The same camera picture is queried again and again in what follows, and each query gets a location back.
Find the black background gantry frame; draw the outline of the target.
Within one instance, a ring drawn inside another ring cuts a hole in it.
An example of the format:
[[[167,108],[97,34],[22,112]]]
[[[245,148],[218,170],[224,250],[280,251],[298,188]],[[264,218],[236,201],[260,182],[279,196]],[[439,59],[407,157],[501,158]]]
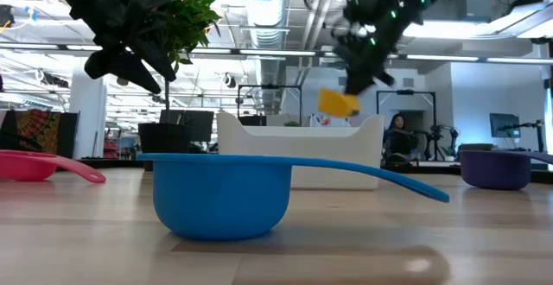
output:
[[[395,94],[398,96],[414,96],[414,95],[420,95],[422,96],[427,103],[430,104],[432,107],[432,116],[434,119],[434,123],[436,122],[436,93],[435,92],[429,92],[429,91],[415,91],[412,89],[403,89],[403,90],[396,90],[396,91],[376,91],[376,113],[380,114],[380,106],[384,103],[384,99],[381,101],[379,99],[381,94]],[[425,98],[425,95],[430,95],[431,100],[429,101],[427,98]]]

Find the silver ventilation duct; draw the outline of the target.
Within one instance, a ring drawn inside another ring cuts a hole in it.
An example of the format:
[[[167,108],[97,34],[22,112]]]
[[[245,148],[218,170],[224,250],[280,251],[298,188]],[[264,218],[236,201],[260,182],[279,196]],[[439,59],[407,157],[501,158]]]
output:
[[[256,49],[278,50],[283,48],[284,32],[277,30],[284,25],[285,0],[245,0],[247,21],[254,26],[250,32],[251,44]],[[257,83],[283,85],[280,79],[280,60],[256,60]],[[261,90],[262,111],[277,114],[280,109],[280,91]]]

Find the white plastic basket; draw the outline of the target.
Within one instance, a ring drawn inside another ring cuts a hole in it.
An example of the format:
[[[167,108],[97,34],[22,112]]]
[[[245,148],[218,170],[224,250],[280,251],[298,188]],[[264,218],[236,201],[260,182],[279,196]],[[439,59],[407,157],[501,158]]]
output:
[[[216,116],[219,152],[278,155],[353,162],[378,167],[384,118],[368,117],[359,127],[244,126],[230,113]],[[379,179],[329,168],[295,167],[294,189],[376,190]]]

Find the green leafy plant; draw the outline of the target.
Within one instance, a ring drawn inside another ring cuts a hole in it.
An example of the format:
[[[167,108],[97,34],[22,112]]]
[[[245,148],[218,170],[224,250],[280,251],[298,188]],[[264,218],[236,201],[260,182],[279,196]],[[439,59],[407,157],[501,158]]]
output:
[[[212,9],[214,2],[215,0],[171,0],[166,8],[167,24],[164,43],[175,77],[180,65],[192,63],[189,54],[194,49],[198,46],[205,48],[209,45],[207,33],[210,28],[217,28],[220,20],[220,15]],[[171,82],[163,78],[145,60],[140,59],[160,86],[161,92],[168,95],[168,87]],[[131,82],[118,78],[118,83],[125,86]]]

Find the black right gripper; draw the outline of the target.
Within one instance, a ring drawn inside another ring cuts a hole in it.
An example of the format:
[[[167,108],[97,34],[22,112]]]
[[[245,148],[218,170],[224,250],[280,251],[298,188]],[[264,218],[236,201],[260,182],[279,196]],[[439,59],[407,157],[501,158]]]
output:
[[[376,67],[397,51],[397,42],[432,0],[342,0],[342,16],[332,26],[333,53],[346,67],[344,93],[360,95],[372,87]],[[386,71],[375,77],[387,86],[396,80]]]

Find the colourful mandala tapestry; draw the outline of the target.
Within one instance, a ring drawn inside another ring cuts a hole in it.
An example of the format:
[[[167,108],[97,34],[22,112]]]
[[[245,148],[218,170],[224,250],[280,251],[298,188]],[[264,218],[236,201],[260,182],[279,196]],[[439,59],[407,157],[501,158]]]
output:
[[[36,151],[72,158],[79,113],[0,111],[0,149]]]

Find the person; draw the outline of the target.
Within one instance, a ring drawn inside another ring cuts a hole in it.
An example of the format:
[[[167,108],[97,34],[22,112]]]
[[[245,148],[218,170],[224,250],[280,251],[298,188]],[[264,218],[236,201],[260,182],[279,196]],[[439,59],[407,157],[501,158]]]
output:
[[[409,131],[401,113],[396,113],[384,132],[384,164],[398,166],[408,164],[416,156],[419,139]]]

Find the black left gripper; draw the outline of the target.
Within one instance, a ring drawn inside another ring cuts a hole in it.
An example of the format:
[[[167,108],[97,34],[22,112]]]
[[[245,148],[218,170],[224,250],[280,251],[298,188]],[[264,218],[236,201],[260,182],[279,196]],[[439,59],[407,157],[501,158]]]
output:
[[[140,58],[167,81],[172,82],[176,79],[164,43],[167,24],[166,8],[171,0],[124,1],[126,2],[123,2],[121,12],[111,16],[110,19],[107,17],[104,19],[107,29],[96,34],[94,42],[103,48],[122,48],[123,50],[128,48],[136,55],[127,51],[114,53],[99,50],[90,55],[84,70],[91,79],[112,74],[148,92],[158,94],[161,88]]]

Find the black plant pot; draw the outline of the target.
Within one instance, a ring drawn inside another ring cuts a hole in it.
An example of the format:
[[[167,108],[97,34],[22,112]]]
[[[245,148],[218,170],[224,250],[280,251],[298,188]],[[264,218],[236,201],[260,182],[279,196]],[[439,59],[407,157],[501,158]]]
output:
[[[173,123],[140,123],[138,134],[143,154],[187,153],[192,127]]]

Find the black computer monitor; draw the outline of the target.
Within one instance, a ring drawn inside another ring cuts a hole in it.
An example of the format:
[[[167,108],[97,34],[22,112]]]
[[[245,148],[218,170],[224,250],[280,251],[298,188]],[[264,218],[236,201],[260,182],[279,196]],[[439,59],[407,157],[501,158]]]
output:
[[[209,143],[212,140],[214,113],[212,111],[162,111],[160,123],[168,123],[169,132],[184,136],[191,142]]]

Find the orange-yellow plastic measuring cup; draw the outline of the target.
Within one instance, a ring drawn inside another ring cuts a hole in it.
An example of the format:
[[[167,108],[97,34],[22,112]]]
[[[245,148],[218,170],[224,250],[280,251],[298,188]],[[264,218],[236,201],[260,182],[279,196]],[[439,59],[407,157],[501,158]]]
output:
[[[357,115],[361,105],[354,95],[323,88],[318,92],[318,110],[332,117],[347,118]]]

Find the blue plastic measuring cup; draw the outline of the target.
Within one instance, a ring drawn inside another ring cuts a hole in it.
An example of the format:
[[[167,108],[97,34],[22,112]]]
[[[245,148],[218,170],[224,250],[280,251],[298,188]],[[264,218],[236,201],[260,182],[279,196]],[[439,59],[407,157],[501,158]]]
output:
[[[275,227],[289,206],[295,167],[330,168],[389,181],[431,200],[447,193],[382,168],[348,161],[274,155],[147,153],[157,217],[182,238],[231,241],[255,238]]]

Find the red-pink plastic measuring cup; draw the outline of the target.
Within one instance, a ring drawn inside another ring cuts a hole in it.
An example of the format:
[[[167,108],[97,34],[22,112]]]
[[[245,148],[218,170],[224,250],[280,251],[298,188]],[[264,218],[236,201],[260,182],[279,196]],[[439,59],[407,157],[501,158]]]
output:
[[[84,163],[48,153],[0,150],[0,178],[14,181],[44,181],[58,168],[75,173],[91,183],[105,183],[105,176]]]

